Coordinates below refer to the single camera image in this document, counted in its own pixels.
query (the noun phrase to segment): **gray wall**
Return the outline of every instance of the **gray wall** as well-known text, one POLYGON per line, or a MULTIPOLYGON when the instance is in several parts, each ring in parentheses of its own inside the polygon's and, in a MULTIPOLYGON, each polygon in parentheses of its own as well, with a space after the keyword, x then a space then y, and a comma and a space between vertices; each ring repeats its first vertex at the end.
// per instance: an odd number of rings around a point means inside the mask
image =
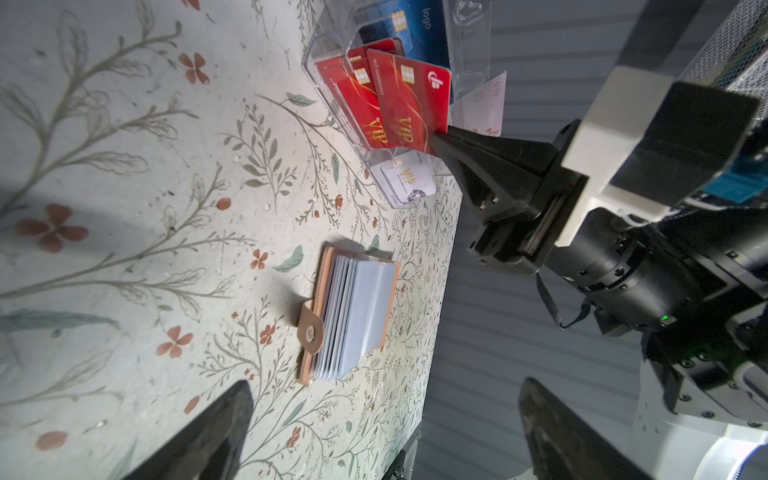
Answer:
MULTIPOLYGON (((508 72, 503 135, 551 141, 582 118, 644 3, 495 0, 491 75, 508 72)), ((682 71, 706 39, 694 28, 671 62, 682 71)), ((637 407, 639 335, 605 339, 592 318, 560 331, 531 277, 482 269, 465 251, 475 228, 462 212, 414 479, 510 478, 527 469, 516 407, 527 376, 623 448, 637 407)), ((575 317, 580 294, 550 272, 544 278, 564 319, 575 317)), ((742 478, 768 478, 768 455, 753 460, 761 469, 747 466, 742 478)))

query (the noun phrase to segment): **red flower print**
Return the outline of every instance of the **red flower print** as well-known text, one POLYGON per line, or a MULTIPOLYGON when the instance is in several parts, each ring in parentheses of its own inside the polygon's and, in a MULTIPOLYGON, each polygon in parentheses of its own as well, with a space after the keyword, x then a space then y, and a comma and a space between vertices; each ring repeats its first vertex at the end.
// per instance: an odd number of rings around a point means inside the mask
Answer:
POLYGON ((288 439, 288 444, 287 445, 288 445, 289 449, 292 449, 296 445, 296 442, 299 441, 300 435, 301 435, 301 427, 294 428, 293 429, 293 434, 288 439))
POLYGON ((187 80, 190 81, 191 84, 195 82, 195 78, 197 80, 200 80, 201 84, 209 84, 210 78, 208 78, 208 75, 204 74, 200 69, 205 65, 205 58, 203 58, 203 55, 200 55, 199 53, 194 53, 194 63, 190 60, 189 55, 183 53, 179 55, 179 62, 187 67, 187 72, 185 75, 187 76, 187 80))
POLYGON ((45 208, 45 213, 48 214, 48 222, 51 225, 34 218, 24 218, 16 224, 16 233, 25 237, 45 233, 40 239, 40 248, 51 253, 61 251, 61 238, 71 242, 79 242, 88 236, 88 229, 85 227, 64 226, 64 222, 72 215, 70 207, 50 204, 45 208))
POLYGON ((256 257, 256 259, 250 263, 250 269, 253 270, 256 267, 259 267, 259 270, 264 270, 264 262, 266 262, 267 257, 269 257, 269 254, 267 252, 261 253, 261 250, 256 249, 253 251, 253 256, 256 257))
POLYGON ((229 198, 222 198, 216 202, 216 208, 219 210, 226 210, 229 207, 232 207, 232 200, 229 198))
POLYGON ((168 350, 170 350, 170 357, 172 359, 181 356, 181 346, 191 342, 193 335, 188 333, 179 338, 179 333, 181 333, 181 327, 178 325, 168 330, 168 338, 173 340, 173 342, 161 343, 157 348, 157 356, 164 355, 168 350))
POLYGON ((200 10, 200 0, 181 0, 185 7, 192 5, 195 10, 200 10))
POLYGON ((262 330, 261 333, 259 334, 259 338, 261 338, 261 340, 259 340, 259 343, 261 343, 262 345, 265 343, 267 345, 272 343, 272 335, 275 334, 275 330, 276 328, 274 325, 267 325, 266 327, 264 327, 264 330, 262 330))
POLYGON ((44 433, 40 435, 38 441, 35 442, 35 447, 37 450, 42 450, 43 452, 46 450, 55 450, 67 442, 68 436, 69 434, 67 432, 44 433))
POLYGON ((197 404, 200 403, 200 396, 195 396, 190 402, 187 404, 187 406, 184 407, 184 414, 189 415, 192 410, 197 406, 197 404))

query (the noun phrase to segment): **floral tablecloth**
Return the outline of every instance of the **floral tablecloth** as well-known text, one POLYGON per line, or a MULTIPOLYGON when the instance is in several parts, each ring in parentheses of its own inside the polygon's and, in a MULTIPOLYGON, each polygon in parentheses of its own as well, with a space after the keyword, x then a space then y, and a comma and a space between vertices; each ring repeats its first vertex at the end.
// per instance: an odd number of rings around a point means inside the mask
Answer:
POLYGON ((0 476, 120 478, 240 379, 241 478, 380 478, 419 423, 460 193, 388 207, 301 70, 321 9, 0 5, 0 476), (385 349, 302 387, 326 242, 403 268, 385 349))

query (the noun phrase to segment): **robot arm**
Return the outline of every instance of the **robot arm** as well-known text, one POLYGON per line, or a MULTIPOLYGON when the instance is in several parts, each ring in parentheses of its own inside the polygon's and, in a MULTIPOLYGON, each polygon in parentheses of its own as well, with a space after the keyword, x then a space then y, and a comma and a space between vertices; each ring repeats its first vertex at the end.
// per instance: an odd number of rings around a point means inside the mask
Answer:
MULTIPOLYGON (((584 294, 577 321, 594 309, 604 335, 644 334, 631 451, 657 480, 734 478, 768 442, 768 122, 758 98, 667 68, 706 5, 651 1, 584 120, 551 144, 432 139, 483 223, 468 246, 481 264, 546 266, 584 294), (737 170, 759 180, 751 194, 724 186, 737 170)), ((727 15, 708 11, 712 31, 727 15)))

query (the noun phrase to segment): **red card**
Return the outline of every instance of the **red card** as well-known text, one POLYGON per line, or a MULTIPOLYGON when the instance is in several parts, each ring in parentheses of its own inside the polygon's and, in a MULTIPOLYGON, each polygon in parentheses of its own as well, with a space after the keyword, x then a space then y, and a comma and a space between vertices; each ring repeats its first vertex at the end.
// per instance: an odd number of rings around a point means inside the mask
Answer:
POLYGON ((383 40, 372 41, 371 43, 366 43, 362 47, 349 50, 349 53, 347 54, 349 61, 354 63, 355 61, 360 60, 360 58, 366 58, 368 56, 368 50, 371 48, 373 50, 385 51, 393 55, 403 55, 402 40, 399 38, 384 38, 383 40))
POLYGON ((331 58, 317 64, 320 75, 339 102, 348 119, 355 122, 369 148, 391 148, 382 128, 379 100, 373 90, 368 71, 363 68, 357 75, 349 71, 342 57, 331 58))
POLYGON ((389 145, 434 155, 432 134, 448 131, 451 71, 376 50, 368 62, 389 145))

